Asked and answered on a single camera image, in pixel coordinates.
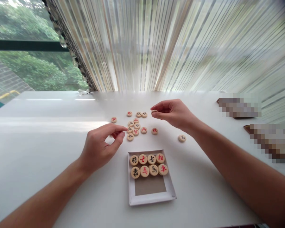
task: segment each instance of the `yellow railing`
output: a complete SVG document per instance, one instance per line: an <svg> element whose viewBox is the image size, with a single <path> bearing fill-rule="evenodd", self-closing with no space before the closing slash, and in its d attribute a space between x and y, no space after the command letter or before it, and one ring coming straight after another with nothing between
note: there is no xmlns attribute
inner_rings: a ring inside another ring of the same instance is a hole
<svg viewBox="0 0 285 228"><path fill-rule="evenodd" d="M7 96L9 96L11 93L14 93L14 92L20 94L18 91L12 90L12 91L10 91L9 93L5 93L5 94L3 94L2 96L0 96L0 100L3 99L3 98L5 98L5 97L7 97Z"/></svg>

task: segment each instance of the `window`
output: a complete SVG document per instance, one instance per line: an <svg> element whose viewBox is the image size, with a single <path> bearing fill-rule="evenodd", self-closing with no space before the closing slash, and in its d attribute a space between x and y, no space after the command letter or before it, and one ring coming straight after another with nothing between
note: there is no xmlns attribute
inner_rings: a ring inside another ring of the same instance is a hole
<svg viewBox="0 0 285 228"><path fill-rule="evenodd" d="M68 52L0 51L0 102L24 91L88 89Z"/></svg>
<svg viewBox="0 0 285 228"><path fill-rule="evenodd" d="M41 0L0 1L0 40L57 41ZM24 91L88 89L69 52L0 51L0 102Z"/></svg>
<svg viewBox="0 0 285 228"><path fill-rule="evenodd" d="M1 0L1 39L59 41L41 0Z"/></svg>

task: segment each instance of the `tree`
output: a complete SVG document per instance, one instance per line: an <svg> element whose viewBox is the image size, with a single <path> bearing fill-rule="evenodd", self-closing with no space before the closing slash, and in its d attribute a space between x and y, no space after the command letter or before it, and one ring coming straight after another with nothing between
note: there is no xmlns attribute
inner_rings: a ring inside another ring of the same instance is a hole
<svg viewBox="0 0 285 228"><path fill-rule="evenodd" d="M41 0L17 2L15 7L0 2L0 39L59 40ZM88 88L67 52L0 51L0 60L37 91Z"/></svg>

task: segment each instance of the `sheer curtain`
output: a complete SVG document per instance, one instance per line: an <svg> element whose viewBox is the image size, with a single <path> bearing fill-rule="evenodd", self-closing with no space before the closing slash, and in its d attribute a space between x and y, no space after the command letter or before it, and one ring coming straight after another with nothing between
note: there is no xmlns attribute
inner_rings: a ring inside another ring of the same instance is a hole
<svg viewBox="0 0 285 228"><path fill-rule="evenodd" d="M285 1L46 4L92 90L258 93L285 123Z"/></svg>

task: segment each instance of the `left hand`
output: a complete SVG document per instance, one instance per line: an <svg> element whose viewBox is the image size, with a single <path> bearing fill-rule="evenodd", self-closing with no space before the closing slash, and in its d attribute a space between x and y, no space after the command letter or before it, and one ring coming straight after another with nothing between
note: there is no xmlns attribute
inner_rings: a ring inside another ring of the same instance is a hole
<svg viewBox="0 0 285 228"><path fill-rule="evenodd" d="M103 167L114 156L123 142L126 127L108 123L97 129L88 132L85 140L85 146L79 157L81 167L92 174L97 169ZM112 135L115 141L109 145L105 139Z"/></svg>

